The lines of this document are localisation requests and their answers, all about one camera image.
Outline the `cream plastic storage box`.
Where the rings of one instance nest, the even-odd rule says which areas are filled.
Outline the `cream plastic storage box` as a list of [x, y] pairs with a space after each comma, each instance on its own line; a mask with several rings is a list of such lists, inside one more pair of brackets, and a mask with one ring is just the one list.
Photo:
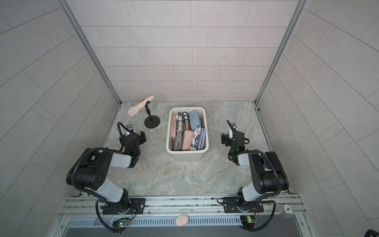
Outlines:
[[[177, 112], [190, 112], [196, 110], [198, 111], [201, 124], [204, 125], [205, 129], [205, 141], [204, 141], [204, 149], [196, 150], [196, 151], [174, 151], [173, 144], [174, 140], [171, 138], [171, 128], [173, 125], [173, 116], [176, 115]], [[202, 107], [178, 107], [170, 110], [168, 114], [168, 129], [166, 136], [166, 150], [167, 152], [177, 161], [180, 162], [195, 162], [201, 160], [205, 153], [208, 151], [210, 147], [209, 144], [209, 132], [207, 127], [207, 118], [205, 110]]]

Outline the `pink glasses case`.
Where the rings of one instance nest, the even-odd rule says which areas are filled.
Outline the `pink glasses case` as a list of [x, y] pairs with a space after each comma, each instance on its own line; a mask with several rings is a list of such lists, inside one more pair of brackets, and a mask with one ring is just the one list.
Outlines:
[[193, 130], [185, 130], [184, 131], [184, 134], [183, 134], [183, 145], [182, 145], [182, 150], [183, 151], [189, 151], [190, 150], [193, 134], [194, 134]]
[[174, 141], [177, 134], [177, 125], [176, 125], [176, 115], [172, 116], [171, 125], [170, 125], [170, 137]]

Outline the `brown plaid glasses case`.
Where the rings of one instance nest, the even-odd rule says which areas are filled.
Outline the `brown plaid glasses case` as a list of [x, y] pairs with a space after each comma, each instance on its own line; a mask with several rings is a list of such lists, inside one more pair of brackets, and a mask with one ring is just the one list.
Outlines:
[[189, 118], [189, 114], [187, 112], [182, 113], [182, 121], [183, 121], [184, 130], [191, 130], [190, 118]]

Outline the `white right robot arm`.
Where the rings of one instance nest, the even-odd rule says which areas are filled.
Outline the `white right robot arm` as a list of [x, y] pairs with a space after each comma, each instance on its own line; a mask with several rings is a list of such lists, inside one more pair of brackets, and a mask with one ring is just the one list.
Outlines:
[[237, 166], [250, 168], [252, 181], [239, 189], [236, 203], [241, 211], [253, 209], [269, 197], [275, 197], [289, 188], [287, 175], [276, 152], [247, 150], [249, 140], [244, 133], [230, 130], [221, 135], [221, 143], [229, 147], [228, 159]]

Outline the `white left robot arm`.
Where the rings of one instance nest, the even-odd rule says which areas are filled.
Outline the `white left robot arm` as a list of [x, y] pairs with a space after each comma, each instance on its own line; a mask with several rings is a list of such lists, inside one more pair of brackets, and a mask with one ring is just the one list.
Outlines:
[[105, 215], [142, 214], [144, 198], [130, 198], [128, 191], [117, 186], [108, 177], [111, 167], [133, 168], [141, 154], [140, 145], [146, 142], [143, 131], [128, 131], [120, 137], [121, 150], [87, 148], [68, 172], [66, 182], [75, 189], [103, 202]]

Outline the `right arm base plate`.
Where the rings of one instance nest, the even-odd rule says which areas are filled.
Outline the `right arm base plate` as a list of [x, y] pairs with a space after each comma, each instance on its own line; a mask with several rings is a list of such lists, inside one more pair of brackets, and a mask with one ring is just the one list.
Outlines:
[[225, 213], [263, 213], [264, 208], [258, 202], [245, 201], [238, 197], [222, 198]]

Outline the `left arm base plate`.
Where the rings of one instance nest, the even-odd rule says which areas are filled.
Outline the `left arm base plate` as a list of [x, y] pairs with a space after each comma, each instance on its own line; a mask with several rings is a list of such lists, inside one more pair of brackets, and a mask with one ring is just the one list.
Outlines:
[[143, 214], [145, 203], [145, 198], [129, 198], [129, 204], [127, 206], [123, 206], [120, 202], [105, 202], [100, 208], [104, 215]]

